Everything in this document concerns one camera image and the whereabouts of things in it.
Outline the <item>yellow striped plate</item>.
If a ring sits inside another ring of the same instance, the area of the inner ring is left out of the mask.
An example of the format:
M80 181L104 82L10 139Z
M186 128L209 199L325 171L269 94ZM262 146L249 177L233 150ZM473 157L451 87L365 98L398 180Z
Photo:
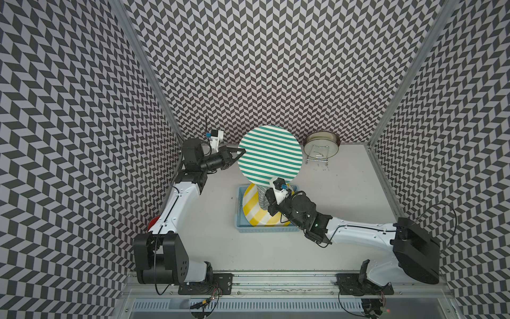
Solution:
M268 211L260 208L256 184L251 183L243 193L241 211L249 226L271 228L289 227L291 223L281 213L271 217Z

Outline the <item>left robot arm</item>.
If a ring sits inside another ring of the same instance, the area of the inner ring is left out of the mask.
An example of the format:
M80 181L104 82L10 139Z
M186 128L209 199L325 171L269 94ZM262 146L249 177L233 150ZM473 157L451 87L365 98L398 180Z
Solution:
M134 262L140 284L212 284L211 263L190 259L179 236L179 224L202 194L208 174L227 170L247 151L220 146L205 154L203 141L188 139L182 145L183 159L165 208L148 231L134 238Z

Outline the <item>grey microfibre cloth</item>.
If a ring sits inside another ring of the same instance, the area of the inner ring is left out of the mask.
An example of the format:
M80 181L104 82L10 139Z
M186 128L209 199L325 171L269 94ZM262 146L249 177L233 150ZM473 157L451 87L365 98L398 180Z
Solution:
M276 203L276 197L273 187L256 186L258 192L258 202L261 209L268 211Z

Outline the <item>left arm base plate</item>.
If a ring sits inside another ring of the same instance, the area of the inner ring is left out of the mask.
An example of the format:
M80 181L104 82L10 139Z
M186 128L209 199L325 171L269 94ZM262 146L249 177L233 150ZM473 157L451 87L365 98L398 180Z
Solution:
M185 283L179 287L179 295L231 295L234 275L230 272L213 273L212 277L200 283Z

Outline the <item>green striped plate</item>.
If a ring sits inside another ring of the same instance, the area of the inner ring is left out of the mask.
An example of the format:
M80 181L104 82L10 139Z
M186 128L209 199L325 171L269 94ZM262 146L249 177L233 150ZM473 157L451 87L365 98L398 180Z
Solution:
M247 132L239 143L246 153L239 159L244 177L257 186L268 186L273 178L292 181L303 165L297 138L278 126L260 126Z

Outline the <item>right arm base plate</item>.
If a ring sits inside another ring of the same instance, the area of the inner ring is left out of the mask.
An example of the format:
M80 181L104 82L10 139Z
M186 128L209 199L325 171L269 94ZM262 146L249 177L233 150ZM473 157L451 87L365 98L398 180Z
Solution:
M381 296L394 295L393 286L388 283L385 286L378 286L367 279L361 280L358 273L337 273L336 285L341 295L348 296Z

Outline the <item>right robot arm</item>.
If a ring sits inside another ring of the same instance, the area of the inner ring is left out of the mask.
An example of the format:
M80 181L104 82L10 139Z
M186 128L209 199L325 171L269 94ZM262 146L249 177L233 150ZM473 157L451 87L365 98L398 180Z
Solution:
M265 197L271 215L281 213L303 231L305 238L323 249L351 244L384 252L380 259L364 261L360 270L363 278L377 286L440 281L440 241L406 217L385 224L346 221L318 212L304 191L292 193L285 187L270 188Z

